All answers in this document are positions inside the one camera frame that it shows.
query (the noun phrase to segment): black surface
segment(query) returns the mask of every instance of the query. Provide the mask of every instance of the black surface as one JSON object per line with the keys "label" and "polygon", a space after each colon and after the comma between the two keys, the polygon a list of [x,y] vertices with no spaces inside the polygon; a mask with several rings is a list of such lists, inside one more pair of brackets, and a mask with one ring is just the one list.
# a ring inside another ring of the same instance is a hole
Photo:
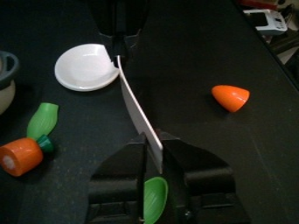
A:
{"label": "black surface", "polygon": [[[25,135],[40,102],[60,105],[56,154],[20,178],[0,171],[0,223],[83,223],[89,177],[136,136],[117,80],[77,93],[53,76],[68,49],[100,42],[97,26],[76,0],[4,0],[0,20],[0,49],[21,63],[13,104],[0,115],[0,144]],[[229,164],[252,223],[296,223],[299,95],[233,3],[152,0],[125,74],[153,127]],[[235,114],[211,97],[219,84],[251,92]]]}
{"label": "black surface", "polygon": [[[252,223],[296,223],[299,94],[233,3],[152,1],[137,49],[125,75],[153,127],[229,164]],[[251,92],[235,114],[219,84]]]}

